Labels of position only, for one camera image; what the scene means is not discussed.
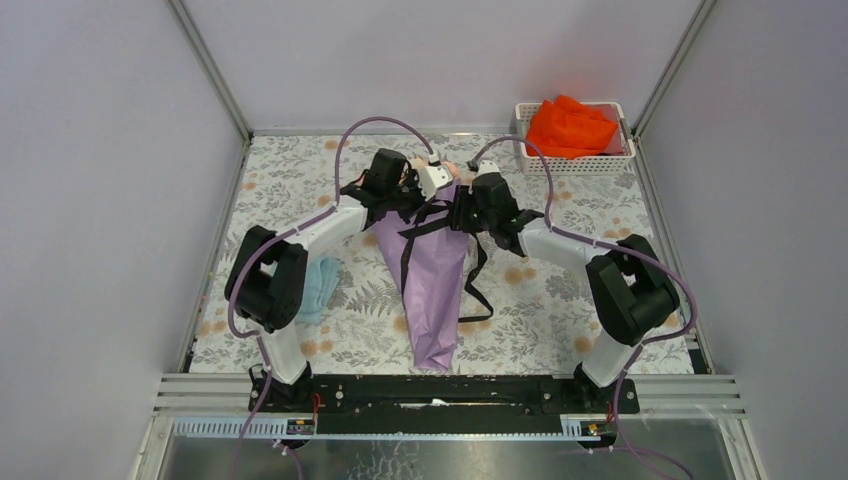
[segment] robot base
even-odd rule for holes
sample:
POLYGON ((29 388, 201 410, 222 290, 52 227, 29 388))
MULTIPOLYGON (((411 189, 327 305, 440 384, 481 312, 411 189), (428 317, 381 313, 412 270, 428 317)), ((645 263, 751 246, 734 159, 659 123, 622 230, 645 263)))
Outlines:
MULTIPOLYGON (((253 377, 251 409, 264 382, 264 375, 253 377)), ((293 385, 272 382, 259 411, 311 414, 318 394, 321 434, 555 434, 561 414, 607 415, 613 394, 610 387, 592 390, 579 375, 305 374, 293 385)), ((622 388, 619 412, 639 413, 632 381, 622 388)))

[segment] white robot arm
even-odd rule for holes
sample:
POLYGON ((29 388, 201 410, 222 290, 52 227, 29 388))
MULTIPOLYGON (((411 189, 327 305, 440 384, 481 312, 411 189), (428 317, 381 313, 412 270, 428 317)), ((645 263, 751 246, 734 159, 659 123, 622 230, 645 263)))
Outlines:
MULTIPOLYGON (((575 377, 584 376, 599 389, 608 387, 642 337, 677 309, 676 290, 662 272, 637 259, 554 233, 540 213, 518 209, 493 162, 483 161, 476 166, 477 176, 471 186, 457 188, 450 228, 468 233, 486 231, 500 248, 570 271, 586 272, 603 331, 592 353, 578 366, 575 377), (625 276, 635 281, 628 283, 625 276)), ((344 238, 368 228, 388 211, 411 214, 436 191, 452 183, 445 170, 432 165, 412 175, 409 171, 405 157, 381 149, 371 169, 364 172, 362 183, 342 189, 338 205, 301 222, 300 225, 309 226, 261 257, 266 265, 276 264, 273 270, 247 266, 245 261, 276 233, 254 227, 245 235, 225 294, 230 301, 236 301, 236 311, 241 316, 262 327, 260 335, 277 381, 291 385, 308 371, 292 321, 300 307, 308 258, 315 258, 344 238), (231 299, 232 283, 245 267, 253 270, 238 298, 231 299)), ((642 237, 634 235, 619 243, 655 258, 642 237)))

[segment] patterned mat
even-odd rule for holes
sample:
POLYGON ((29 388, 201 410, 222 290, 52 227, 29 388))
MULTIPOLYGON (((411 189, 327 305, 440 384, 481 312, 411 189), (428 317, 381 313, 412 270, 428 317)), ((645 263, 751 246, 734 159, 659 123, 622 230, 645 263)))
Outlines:
MULTIPOLYGON (((439 155, 471 174, 465 162, 497 135, 428 136, 439 155)), ((244 372, 259 363, 253 340, 234 338, 227 329, 223 290, 242 235, 259 224, 277 231, 327 205, 333 192, 333 158, 338 137, 256 137, 245 167, 241 191, 214 272, 213 286, 201 312, 191 372, 244 372)), ((342 183, 359 176, 374 152, 390 148, 414 156, 425 153, 410 135, 351 137, 343 154, 342 183)), ((525 177, 509 143, 492 148, 495 160, 521 208, 543 210, 544 177, 525 177)), ((585 234, 619 239, 630 233, 652 236, 650 221, 632 167, 618 176, 555 177, 554 219, 585 234)), ((600 324, 589 285, 581 272, 563 271, 535 259, 498 249, 481 235, 489 263, 475 285, 495 307, 495 316, 462 324, 457 331, 452 373, 568 374, 591 351, 600 324)), ((476 263, 469 243, 466 271, 476 263)), ((362 232, 328 255, 342 261, 340 282, 320 325, 297 325, 300 347, 316 373, 426 373, 412 368, 412 350, 400 295, 377 248, 375 236, 362 232)), ((485 312, 463 292, 461 314, 485 312)), ((237 319, 246 329, 245 321, 237 319)), ((679 327, 672 315, 658 329, 679 327)), ((631 371, 692 373, 682 339, 652 344, 631 371)))

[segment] lavender fabric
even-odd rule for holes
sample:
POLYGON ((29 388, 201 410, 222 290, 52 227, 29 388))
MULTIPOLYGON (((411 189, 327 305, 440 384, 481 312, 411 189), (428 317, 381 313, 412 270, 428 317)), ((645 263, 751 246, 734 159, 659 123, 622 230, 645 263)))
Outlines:
MULTIPOLYGON (((457 182, 436 195, 452 200, 457 182)), ((423 224, 442 218, 446 212, 429 215, 423 224)), ((400 258, 406 239, 398 232, 412 228, 395 212, 371 228, 377 236, 380 252, 400 290, 400 258)), ((415 239, 409 260, 406 291, 403 294, 409 340, 414 365, 418 368, 446 371, 456 348, 456 326, 462 273, 468 249, 468 234, 442 228, 415 239)))

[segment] orange cloth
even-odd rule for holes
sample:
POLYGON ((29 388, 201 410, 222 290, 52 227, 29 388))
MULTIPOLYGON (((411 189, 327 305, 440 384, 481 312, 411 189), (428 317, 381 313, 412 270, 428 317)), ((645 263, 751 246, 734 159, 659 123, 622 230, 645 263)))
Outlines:
MULTIPOLYGON (((617 130, 601 112, 561 95, 556 103, 545 100, 530 121, 527 140, 545 156, 577 158, 603 152, 617 130)), ((527 153, 538 156, 532 148, 527 153)))

